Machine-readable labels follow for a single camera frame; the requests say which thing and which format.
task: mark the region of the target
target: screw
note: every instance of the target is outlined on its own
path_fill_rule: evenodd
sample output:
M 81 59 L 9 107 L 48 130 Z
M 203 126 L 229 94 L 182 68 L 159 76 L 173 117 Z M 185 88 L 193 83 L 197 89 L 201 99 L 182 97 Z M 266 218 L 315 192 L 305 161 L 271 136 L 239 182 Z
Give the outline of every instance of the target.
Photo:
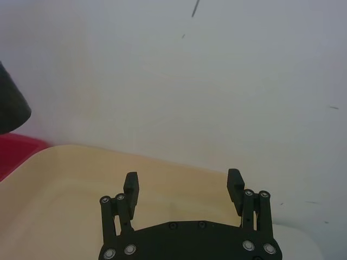
M 264 198 L 268 198 L 268 197 L 269 197 L 269 193 L 267 193 L 267 192 L 265 192 L 265 191 L 261 192 L 260 195 L 261 195 L 262 197 L 264 197 Z
M 124 197 L 123 194 L 120 194 L 120 195 L 117 196 L 117 199 L 118 199 L 118 200 L 122 200 L 122 199 L 124 199 L 124 198 L 125 198 L 125 197 Z
M 127 245 L 124 249 L 126 255 L 132 255 L 136 251 L 136 246 L 133 244 Z
M 111 259 L 115 256 L 115 250 L 113 248 L 107 249 L 104 253 L 104 259 Z
M 250 191 L 250 190 L 246 190 L 246 191 L 245 191 L 245 194 L 246 194 L 247 196 L 252 196 L 252 195 L 253 195 L 253 192 Z
M 270 255 L 273 255 L 276 253 L 276 248 L 271 244 L 265 244 L 264 250 L 265 250 L 265 252 L 267 252 Z
M 169 228 L 170 228 L 170 229 L 176 229 L 176 228 L 177 228 L 177 223 L 171 222 L 171 223 L 169 224 Z
M 254 244 L 251 241 L 243 241 L 242 243 L 243 248 L 246 249 L 247 251 L 253 251 L 255 249 Z
M 200 227 L 201 229 L 206 228 L 206 223 L 205 223 L 204 221 L 200 221 L 200 222 L 199 222 L 199 227 Z

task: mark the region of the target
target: red object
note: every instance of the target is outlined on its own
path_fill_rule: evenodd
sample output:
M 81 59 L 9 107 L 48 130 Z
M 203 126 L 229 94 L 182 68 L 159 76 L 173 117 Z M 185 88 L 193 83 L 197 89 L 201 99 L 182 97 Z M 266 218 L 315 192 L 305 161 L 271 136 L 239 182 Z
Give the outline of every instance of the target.
M 33 154 L 48 147 L 46 142 L 24 135 L 0 135 L 0 181 Z

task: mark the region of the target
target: beige surface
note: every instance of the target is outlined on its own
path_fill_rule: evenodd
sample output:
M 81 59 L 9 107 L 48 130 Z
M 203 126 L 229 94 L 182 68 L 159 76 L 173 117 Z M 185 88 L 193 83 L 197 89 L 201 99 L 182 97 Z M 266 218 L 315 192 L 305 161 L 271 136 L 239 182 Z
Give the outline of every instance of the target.
M 0 183 L 0 259 L 98 258 L 99 199 L 122 192 L 137 171 L 135 229 L 170 220 L 238 225 L 223 173 L 82 146 L 58 146 Z

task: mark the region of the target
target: white wall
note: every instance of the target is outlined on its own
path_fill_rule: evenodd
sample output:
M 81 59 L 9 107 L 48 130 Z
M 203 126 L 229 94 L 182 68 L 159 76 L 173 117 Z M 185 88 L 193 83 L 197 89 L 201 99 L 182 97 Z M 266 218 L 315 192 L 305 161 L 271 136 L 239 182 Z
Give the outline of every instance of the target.
M 275 223 L 345 259 L 347 2 L 194 5 L 1 0 L 0 59 L 33 109 L 18 132 L 237 167 Z

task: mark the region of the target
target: black object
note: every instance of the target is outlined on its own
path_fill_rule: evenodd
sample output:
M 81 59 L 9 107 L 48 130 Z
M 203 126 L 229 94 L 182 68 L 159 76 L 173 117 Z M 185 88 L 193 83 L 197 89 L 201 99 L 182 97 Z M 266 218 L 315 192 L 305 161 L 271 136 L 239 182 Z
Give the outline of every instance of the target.
M 227 188 L 241 216 L 240 227 L 209 221 L 181 221 L 135 231 L 130 220 L 139 183 L 136 172 L 128 173 L 124 193 L 100 199 L 104 244 L 99 260 L 282 260 L 282 252 L 272 234 L 270 194 L 244 190 L 245 183 L 237 169 L 229 170 Z M 118 236 L 114 226 L 116 215 L 121 226 Z
M 24 124 L 31 109 L 0 62 L 0 134 L 9 133 Z

